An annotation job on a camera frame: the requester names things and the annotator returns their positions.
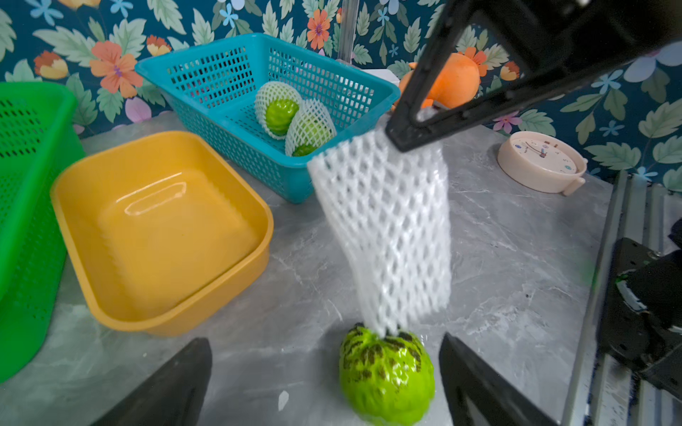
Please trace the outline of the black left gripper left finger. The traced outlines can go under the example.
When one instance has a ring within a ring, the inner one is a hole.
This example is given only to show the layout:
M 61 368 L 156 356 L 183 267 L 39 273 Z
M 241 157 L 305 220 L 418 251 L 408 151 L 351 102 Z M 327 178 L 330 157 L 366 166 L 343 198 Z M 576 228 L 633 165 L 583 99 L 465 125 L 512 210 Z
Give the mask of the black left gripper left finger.
M 209 340 L 195 338 L 95 424 L 196 425 L 211 369 Z

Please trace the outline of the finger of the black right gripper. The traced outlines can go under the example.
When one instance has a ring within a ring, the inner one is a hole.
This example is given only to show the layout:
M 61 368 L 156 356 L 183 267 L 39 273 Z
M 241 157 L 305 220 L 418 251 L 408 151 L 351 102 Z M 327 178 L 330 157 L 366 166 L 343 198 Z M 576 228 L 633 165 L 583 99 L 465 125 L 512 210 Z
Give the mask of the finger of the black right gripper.
M 500 87 L 481 92 L 491 54 L 461 42 L 471 23 L 511 55 Z M 385 126 L 406 153 L 569 92 L 681 37 L 679 1 L 449 1 L 401 81 Z

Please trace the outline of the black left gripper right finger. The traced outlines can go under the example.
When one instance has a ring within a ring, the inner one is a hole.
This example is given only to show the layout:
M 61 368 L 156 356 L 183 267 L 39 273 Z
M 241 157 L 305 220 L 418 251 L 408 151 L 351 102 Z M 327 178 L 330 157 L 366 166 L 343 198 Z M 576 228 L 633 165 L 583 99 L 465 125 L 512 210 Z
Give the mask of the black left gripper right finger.
M 488 425 L 555 425 L 479 355 L 450 333 L 439 351 L 440 378 L 455 425 L 474 425 L 474 406 Z

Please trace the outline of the dark speckled custard apple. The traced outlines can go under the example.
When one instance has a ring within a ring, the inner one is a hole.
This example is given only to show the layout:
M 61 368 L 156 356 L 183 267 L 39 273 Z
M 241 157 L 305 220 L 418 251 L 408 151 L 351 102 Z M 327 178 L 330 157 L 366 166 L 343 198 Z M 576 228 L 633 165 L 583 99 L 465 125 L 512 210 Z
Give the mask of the dark speckled custard apple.
M 352 410 L 371 425 L 415 425 L 435 396 L 434 366 L 421 340 L 406 330 L 380 337 L 363 323 L 340 346 L 339 383 Z

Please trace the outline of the light green custard apple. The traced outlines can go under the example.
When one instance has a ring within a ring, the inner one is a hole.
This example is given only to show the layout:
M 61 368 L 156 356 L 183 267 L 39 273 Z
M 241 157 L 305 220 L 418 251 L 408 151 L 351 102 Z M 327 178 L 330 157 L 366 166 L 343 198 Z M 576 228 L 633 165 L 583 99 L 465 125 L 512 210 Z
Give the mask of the light green custard apple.
M 285 137 L 298 110 L 299 103 L 292 99 L 277 99 L 271 102 L 265 114 L 268 131 L 275 137 Z

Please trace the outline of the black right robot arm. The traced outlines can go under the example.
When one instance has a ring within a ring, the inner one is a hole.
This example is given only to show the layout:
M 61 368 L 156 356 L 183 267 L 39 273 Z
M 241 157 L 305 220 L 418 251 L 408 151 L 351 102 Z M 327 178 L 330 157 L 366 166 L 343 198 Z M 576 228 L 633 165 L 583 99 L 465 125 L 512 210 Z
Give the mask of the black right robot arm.
M 420 121 L 451 49 L 470 22 L 490 26 L 524 76 Z M 449 1 L 386 133 L 410 152 L 500 115 L 571 92 L 623 63 L 680 40 L 678 1 Z M 656 387 L 681 393 L 681 254 L 609 275 L 600 349 Z

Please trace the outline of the orange toy duck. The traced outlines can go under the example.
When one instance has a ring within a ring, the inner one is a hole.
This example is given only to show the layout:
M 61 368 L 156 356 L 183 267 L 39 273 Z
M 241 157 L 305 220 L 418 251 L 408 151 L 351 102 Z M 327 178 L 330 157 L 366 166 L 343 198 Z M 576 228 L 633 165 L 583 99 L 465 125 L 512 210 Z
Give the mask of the orange toy duck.
M 457 108 L 477 95 L 481 84 L 478 65 L 460 53 L 452 53 L 436 78 L 421 108 L 434 103 L 445 108 Z

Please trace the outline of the round beige clock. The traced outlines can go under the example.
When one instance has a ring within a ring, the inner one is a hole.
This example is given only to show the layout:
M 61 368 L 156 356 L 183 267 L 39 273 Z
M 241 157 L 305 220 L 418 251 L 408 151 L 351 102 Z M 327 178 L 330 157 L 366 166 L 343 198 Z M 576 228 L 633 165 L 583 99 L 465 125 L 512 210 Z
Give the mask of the round beige clock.
M 513 133 L 498 150 L 503 172 L 542 193 L 570 196 L 585 184 L 588 161 L 570 145 L 534 131 Z

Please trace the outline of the yellow plastic tub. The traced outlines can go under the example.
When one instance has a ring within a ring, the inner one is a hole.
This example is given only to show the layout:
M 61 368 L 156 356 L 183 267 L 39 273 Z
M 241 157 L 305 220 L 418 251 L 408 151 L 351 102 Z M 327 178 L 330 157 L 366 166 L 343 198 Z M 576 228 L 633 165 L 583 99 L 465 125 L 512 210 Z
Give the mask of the yellow plastic tub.
M 93 317 L 175 337 L 264 273 L 271 209 L 201 137 L 167 131 L 66 168 L 51 199 Z

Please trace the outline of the green plastic basket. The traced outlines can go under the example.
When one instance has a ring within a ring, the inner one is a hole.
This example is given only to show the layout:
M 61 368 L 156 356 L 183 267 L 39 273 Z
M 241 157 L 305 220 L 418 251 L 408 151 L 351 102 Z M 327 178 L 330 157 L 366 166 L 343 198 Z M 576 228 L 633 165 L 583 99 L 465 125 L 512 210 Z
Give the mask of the green plastic basket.
M 56 177 L 85 155 L 75 95 L 56 83 L 1 85 L 1 379 L 39 352 L 67 250 L 51 202 Z

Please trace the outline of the teal plastic basket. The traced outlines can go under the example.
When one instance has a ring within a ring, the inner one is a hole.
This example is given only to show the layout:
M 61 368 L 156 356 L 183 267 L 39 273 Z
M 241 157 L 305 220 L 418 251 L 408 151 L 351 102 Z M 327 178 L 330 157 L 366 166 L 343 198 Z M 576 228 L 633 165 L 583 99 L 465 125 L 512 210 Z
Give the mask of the teal plastic basket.
M 361 135 L 400 97 L 379 77 L 265 34 L 238 35 L 139 61 L 184 126 L 288 202 L 314 191 L 309 156 L 290 157 L 259 124 L 255 99 L 271 81 L 292 86 L 330 112 L 337 136 L 325 149 Z

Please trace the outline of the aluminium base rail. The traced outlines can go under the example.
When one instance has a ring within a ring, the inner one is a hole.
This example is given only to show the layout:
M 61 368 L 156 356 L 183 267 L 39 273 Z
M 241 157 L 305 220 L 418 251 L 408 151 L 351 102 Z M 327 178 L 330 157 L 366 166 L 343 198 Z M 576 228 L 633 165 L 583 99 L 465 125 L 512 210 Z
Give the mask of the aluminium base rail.
M 681 423 L 681 196 L 619 173 L 561 424 Z

